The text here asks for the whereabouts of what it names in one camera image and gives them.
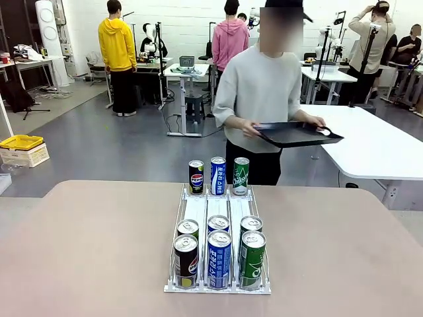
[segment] blue can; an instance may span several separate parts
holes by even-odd
[[[229,232],[229,219],[225,216],[212,216],[207,222],[208,235],[215,230]]]
[[[225,193],[226,160],[223,157],[211,159],[211,194],[220,196]]]
[[[208,286],[226,289],[230,280],[231,235],[224,230],[215,230],[209,234],[208,242]]]

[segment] black tray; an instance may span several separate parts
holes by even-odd
[[[321,128],[330,133],[324,135],[315,125],[304,122],[261,123],[256,129],[263,140],[281,149],[338,143],[343,139],[328,127]]]

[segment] can dispenser rack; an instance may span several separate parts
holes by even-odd
[[[232,237],[231,267],[229,270],[228,288],[215,290],[208,287],[208,245],[207,245],[207,223],[208,219],[215,215],[223,215],[229,219],[229,233]],[[173,241],[171,245],[171,262],[169,265],[169,276],[165,285],[166,293],[216,293],[216,294],[249,294],[249,295],[270,295],[269,259],[265,253],[261,283],[255,290],[244,290],[239,287],[239,265],[238,247],[241,230],[241,219],[245,216],[254,215],[259,217],[257,204],[253,189],[249,186],[245,196],[232,194],[231,189],[226,190],[225,195],[214,196],[210,193],[209,186],[205,186],[204,194],[191,195],[187,186],[183,186],[180,195],[178,215],[174,226],[173,240],[177,237],[177,224],[184,219],[197,221],[199,226],[198,239],[198,269],[196,285],[190,289],[182,289],[176,286],[174,270]]]

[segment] soda can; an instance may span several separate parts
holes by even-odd
[[[266,237],[258,231],[244,233],[239,264],[239,286],[246,290],[260,287]]]
[[[250,160],[245,157],[235,159],[233,167],[233,193],[237,196],[247,194],[247,185],[249,182]]]
[[[195,236],[183,234],[173,242],[176,286],[190,289],[196,286],[198,241]]]
[[[208,242],[208,285],[211,289],[226,289],[230,279],[231,235],[215,230],[209,234]]]
[[[190,167],[190,192],[200,195],[204,191],[204,163],[200,160],[192,160]]]
[[[214,230],[224,230],[229,232],[229,219],[225,216],[213,216],[207,223],[208,234]]]
[[[185,219],[178,223],[176,226],[178,229],[178,236],[182,236],[183,234],[191,234],[195,236],[198,240],[198,223],[192,219]]]
[[[239,235],[239,246],[238,246],[238,262],[241,260],[241,246],[243,245],[243,235],[247,231],[259,231],[263,230],[263,221],[262,219],[256,216],[246,216],[241,219],[240,226],[240,235]]]
[[[226,183],[226,160],[223,157],[211,159],[211,194],[223,195]]]

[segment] pink hoodie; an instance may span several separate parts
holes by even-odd
[[[213,62],[224,71],[232,57],[249,47],[249,31],[246,24],[236,18],[219,23],[213,35]]]

